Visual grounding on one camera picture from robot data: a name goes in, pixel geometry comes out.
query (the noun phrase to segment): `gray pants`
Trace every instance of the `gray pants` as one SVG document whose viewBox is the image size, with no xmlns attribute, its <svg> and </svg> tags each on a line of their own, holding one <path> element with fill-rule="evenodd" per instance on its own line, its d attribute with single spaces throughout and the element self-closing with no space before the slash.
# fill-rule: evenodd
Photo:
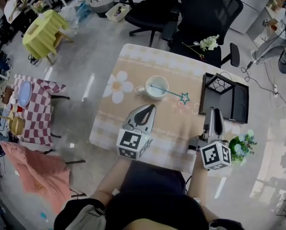
<svg viewBox="0 0 286 230">
<path fill-rule="evenodd" d="M 286 39 L 278 37 L 276 33 L 273 33 L 266 42 L 264 42 L 259 49 L 257 49 L 253 56 L 258 59 L 257 63 L 264 63 L 265 61 L 274 57 L 279 57 L 286 47 Z"/>
</svg>

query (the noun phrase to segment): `concrete floor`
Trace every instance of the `concrete floor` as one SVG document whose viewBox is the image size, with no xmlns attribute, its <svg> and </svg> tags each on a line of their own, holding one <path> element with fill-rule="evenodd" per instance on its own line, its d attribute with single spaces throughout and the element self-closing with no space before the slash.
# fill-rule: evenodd
<svg viewBox="0 0 286 230">
<path fill-rule="evenodd" d="M 20 73 L 66 84 L 66 95 L 71 100 L 53 103 L 52 133 L 62 135 L 61 139 L 53 138 L 54 148 L 65 161 L 74 158 L 86 160 L 87 163 L 71 167 L 70 182 L 72 189 L 88 196 L 117 158 L 115 153 L 93 146 L 88 139 L 99 101 L 122 46 L 126 43 L 148 45 L 150 33 L 128 36 L 128 32 L 135 28 L 124 20 L 114 23 L 94 15 L 76 35 L 71 33 L 74 43 L 62 42 L 52 67 L 45 59 L 37 67 L 30 65 L 28 52 L 19 34 L 4 48 L 11 56 L 12 75 Z M 168 50 L 159 36 L 156 34 L 153 47 Z M 231 42 L 239 47 L 240 67 L 226 63 L 222 68 L 245 77 L 241 67 L 246 67 L 250 62 L 250 50 L 256 49 L 256 46 L 247 34 L 229 30 L 225 44 L 221 46 L 222 57 L 229 53 Z M 286 75 L 279 72 L 276 59 L 267 62 L 266 66 L 271 81 L 275 81 L 278 91 L 286 100 Z M 261 86 L 272 88 L 264 65 L 253 65 L 249 74 Z M 91 78 L 94 81 L 87 89 Z M 279 97 L 270 96 L 253 80 L 248 85 L 249 123 L 243 125 L 241 133 L 248 129 L 254 131 L 258 141 L 256 153 L 248 157 L 245 164 L 235 165 L 226 179 L 209 176 L 208 207 L 222 218 L 240 221 L 247 230 L 267 230 L 280 220 L 275 214 L 286 197 L 286 109 L 278 107 L 283 104 Z M 31 149 L 46 150 L 35 144 L 25 145 Z M 0 197 L 5 205 L 29 230 L 52 228 L 55 215 L 50 205 L 37 195 L 25 194 L 21 180 L 7 157 L 4 162 L 5 172 L 1 160 L 3 179 L 0 180 Z M 221 181 L 225 183 L 220 192 Z M 41 212 L 47 215 L 47 220 L 41 218 Z"/>
</svg>

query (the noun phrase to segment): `white plastic bin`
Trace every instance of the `white plastic bin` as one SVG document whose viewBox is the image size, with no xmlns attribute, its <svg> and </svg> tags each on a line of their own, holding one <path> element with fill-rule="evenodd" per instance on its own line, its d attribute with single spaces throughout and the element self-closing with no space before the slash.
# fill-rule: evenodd
<svg viewBox="0 0 286 230">
<path fill-rule="evenodd" d="M 125 10 L 122 11 L 122 13 L 120 13 L 118 16 L 114 16 L 116 14 L 116 12 L 118 11 L 119 7 L 121 7 L 122 9 L 125 9 Z M 118 3 L 117 5 L 115 5 L 112 9 L 110 9 L 106 13 L 106 16 L 111 21 L 119 22 L 121 19 L 123 19 L 126 16 L 126 14 L 129 12 L 129 10 L 130 10 L 129 5 L 123 4 L 123 3 Z"/>
</svg>

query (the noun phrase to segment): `yellow-green table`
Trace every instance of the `yellow-green table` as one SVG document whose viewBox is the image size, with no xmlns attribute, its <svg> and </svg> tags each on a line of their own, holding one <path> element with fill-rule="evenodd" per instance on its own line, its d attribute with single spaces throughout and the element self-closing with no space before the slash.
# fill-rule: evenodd
<svg viewBox="0 0 286 230">
<path fill-rule="evenodd" d="M 48 10 L 43 15 L 44 19 L 37 17 L 29 26 L 24 34 L 23 45 L 34 58 L 41 59 L 46 57 L 52 64 L 48 58 L 48 53 L 57 54 L 54 45 L 57 39 L 56 34 L 61 27 L 67 29 L 68 22 L 53 10 Z"/>
</svg>

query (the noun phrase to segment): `black tray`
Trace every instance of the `black tray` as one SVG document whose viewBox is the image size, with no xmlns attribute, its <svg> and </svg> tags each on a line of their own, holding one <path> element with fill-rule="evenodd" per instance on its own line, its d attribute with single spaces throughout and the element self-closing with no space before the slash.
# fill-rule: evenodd
<svg viewBox="0 0 286 230">
<path fill-rule="evenodd" d="M 249 87 L 238 82 L 224 94 L 218 94 L 206 88 L 206 83 L 213 77 L 210 73 L 203 76 L 199 114 L 205 115 L 210 107 L 219 108 L 223 118 L 242 124 L 248 123 Z"/>
</svg>

